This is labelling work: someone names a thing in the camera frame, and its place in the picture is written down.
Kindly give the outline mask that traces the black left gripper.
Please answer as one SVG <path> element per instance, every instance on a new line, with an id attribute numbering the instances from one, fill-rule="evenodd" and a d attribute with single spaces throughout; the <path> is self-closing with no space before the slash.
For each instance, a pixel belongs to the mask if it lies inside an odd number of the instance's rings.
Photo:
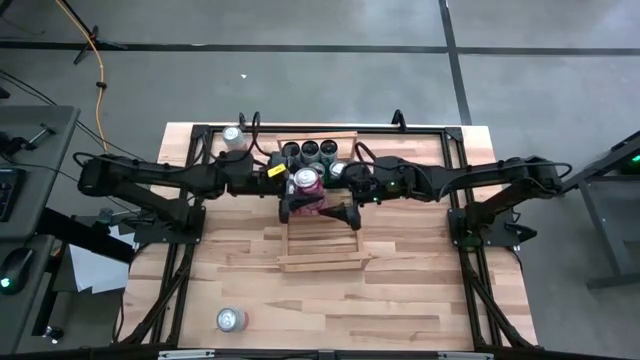
<path id="1" fill-rule="evenodd" d="M 270 179 L 266 174 L 267 164 L 254 169 L 254 157 L 248 152 L 227 153 L 227 192 L 233 196 L 282 196 L 285 192 L 286 179 Z M 324 199 L 318 194 L 293 194 L 291 209 L 299 210 Z M 288 224 L 290 205 L 287 197 L 279 199 L 278 217 L 281 224 Z"/>

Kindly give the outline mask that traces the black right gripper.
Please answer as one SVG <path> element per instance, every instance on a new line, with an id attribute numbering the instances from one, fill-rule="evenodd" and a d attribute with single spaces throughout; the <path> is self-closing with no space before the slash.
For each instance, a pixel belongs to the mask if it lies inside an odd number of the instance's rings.
<path id="1" fill-rule="evenodd" d="M 372 162 L 353 162 L 344 168 L 344 184 L 357 205 L 409 198 L 423 202 L 435 200 L 430 167 L 399 157 L 378 157 Z M 352 230 L 361 229 L 356 204 L 340 203 L 321 209 L 319 214 L 340 220 Z"/>

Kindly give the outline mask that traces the red Coca-Cola can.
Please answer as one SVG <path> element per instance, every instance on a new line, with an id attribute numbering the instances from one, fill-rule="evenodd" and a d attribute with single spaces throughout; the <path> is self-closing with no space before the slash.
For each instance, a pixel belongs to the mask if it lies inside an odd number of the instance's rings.
<path id="1" fill-rule="evenodd" d="M 322 201 L 310 204 L 299 210 L 294 210 L 293 214 L 295 216 L 317 215 L 319 211 L 327 205 L 322 178 L 313 168 L 306 167 L 298 170 L 294 174 L 293 181 L 296 186 L 295 194 L 318 194 L 324 196 Z"/>

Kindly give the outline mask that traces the wooden slatted shelf rack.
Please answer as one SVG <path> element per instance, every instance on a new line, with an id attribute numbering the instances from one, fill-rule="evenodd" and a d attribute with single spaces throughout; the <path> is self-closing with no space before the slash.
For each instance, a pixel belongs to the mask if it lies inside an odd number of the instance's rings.
<path id="1" fill-rule="evenodd" d="M 355 131 L 322 132 L 279 135 L 277 145 L 282 150 L 286 142 L 300 146 L 307 140 L 318 144 L 326 139 L 338 145 L 337 159 L 350 162 L 354 159 L 354 146 L 358 141 Z M 361 231 L 352 230 L 347 224 L 319 215 L 295 216 L 281 226 L 282 254 L 276 263 L 287 273 L 363 270 L 371 260 Z"/>

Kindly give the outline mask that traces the dark can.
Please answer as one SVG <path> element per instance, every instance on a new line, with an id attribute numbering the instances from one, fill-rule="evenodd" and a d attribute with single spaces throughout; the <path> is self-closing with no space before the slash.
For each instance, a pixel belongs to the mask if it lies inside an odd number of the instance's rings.
<path id="1" fill-rule="evenodd" d="M 338 145 L 332 139 L 326 139 L 320 144 L 320 160 L 326 166 L 331 165 L 337 159 Z"/>

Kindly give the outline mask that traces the white and pink soda can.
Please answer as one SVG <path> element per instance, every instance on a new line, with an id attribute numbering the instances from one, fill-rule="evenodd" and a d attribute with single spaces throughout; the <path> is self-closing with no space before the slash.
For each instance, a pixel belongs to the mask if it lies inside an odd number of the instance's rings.
<path id="1" fill-rule="evenodd" d="M 247 150 L 248 142 L 238 126 L 227 126 L 222 131 L 222 139 L 229 151 Z"/>

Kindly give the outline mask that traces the silver soda can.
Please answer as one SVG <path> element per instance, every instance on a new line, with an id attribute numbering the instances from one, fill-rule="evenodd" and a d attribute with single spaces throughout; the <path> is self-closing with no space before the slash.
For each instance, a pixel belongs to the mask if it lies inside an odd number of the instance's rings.
<path id="1" fill-rule="evenodd" d="M 246 311 L 235 308 L 222 308 L 216 316 L 217 328 L 226 333 L 242 332 L 249 323 L 249 317 Z"/>

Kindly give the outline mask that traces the white paper sheets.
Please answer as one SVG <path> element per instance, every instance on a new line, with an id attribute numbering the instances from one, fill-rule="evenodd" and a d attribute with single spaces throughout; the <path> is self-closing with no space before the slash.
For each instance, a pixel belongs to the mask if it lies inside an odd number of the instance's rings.
<path id="1" fill-rule="evenodd" d="M 127 285 L 129 264 L 75 245 L 69 246 L 76 289 L 92 294 L 123 289 Z"/>

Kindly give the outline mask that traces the black beam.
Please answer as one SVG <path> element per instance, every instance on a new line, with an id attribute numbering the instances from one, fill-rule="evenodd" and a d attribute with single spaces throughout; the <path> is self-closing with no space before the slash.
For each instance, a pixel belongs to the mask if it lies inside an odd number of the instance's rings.
<path id="1" fill-rule="evenodd" d="M 49 208 L 43 210 L 36 232 L 126 264 L 135 254 L 131 245 Z"/>

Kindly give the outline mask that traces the grey desk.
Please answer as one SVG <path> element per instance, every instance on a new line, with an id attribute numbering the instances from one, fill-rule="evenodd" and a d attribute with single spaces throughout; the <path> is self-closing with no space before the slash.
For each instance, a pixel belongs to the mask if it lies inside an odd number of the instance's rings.
<path id="1" fill-rule="evenodd" d="M 640 284 L 640 260 L 629 246 L 640 246 L 640 130 L 624 138 L 601 159 L 584 167 L 563 185 L 578 190 L 612 274 L 587 282 L 590 290 Z"/>
<path id="2" fill-rule="evenodd" d="M 0 222 L 0 263 L 13 250 L 30 247 L 34 258 L 29 279 L 15 295 L 0 294 L 0 355 L 17 350 L 40 287 L 53 245 L 49 235 L 35 233 L 46 208 L 58 171 L 73 136 L 80 110 L 72 106 L 0 105 L 0 131 L 8 137 L 34 139 L 34 150 L 20 150 L 9 160 L 0 157 L 0 168 L 21 168 L 26 176 L 6 222 Z"/>

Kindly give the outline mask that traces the black tripod stand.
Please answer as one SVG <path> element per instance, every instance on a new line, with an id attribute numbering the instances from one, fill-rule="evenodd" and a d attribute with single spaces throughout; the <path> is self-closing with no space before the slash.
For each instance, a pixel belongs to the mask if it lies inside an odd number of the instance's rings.
<path id="1" fill-rule="evenodd" d="M 85 44 L 73 60 L 74 65 L 78 65 L 88 55 L 88 52 L 93 50 L 93 46 L 95 46 L 96 48 L 98 48 L 99 46 L 106 46 L 109 48 L 121 50 L 128 49 L 128 47 L 123 43 L 117 43 L 102 39 L 99 36 L 99 27 L 97 25 L 94 25 L 92 28 L 89 28 L 67 0 L 55 1 L 56 4 L 61 8 L 61 10 L 67 15 L 67 17 L 81 31 L 81 33 L 85 35 Z"/>

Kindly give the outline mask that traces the black computer mouse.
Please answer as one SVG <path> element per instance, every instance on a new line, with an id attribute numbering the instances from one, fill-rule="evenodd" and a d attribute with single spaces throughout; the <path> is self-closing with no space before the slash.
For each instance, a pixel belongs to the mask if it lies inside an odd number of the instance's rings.
<path id="1" fill-rule="evenodd" d="M 27 247 L 12 250 L 0 264 L 0 294 L 15 295 L 27 284 L 35 251 Z"/>

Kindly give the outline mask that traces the black keyboard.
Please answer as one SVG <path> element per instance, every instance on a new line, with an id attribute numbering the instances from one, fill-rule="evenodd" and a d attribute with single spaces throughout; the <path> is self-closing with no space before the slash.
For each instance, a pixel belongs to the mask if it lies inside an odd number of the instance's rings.
<path id="1" fill-rule="evenodd" d="M 8 222 L 19 197 L 26 171 L 0 168 L 0 222 Z"/>

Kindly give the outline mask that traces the silver metal bracket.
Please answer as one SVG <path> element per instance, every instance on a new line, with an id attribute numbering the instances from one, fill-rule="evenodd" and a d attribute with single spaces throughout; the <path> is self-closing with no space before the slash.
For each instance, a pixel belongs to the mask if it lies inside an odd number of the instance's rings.
<path id="1" fill-rule="evenodd" d="M 495 360 L 490 353 L 478 352 L 439 352 L 437 360 Z"/>
<path id="2" fill-rule="evenodd" d="M 157 360 L 209 360 L 215 358 L 210 349 L 177 349 L 160 351 Z"/>

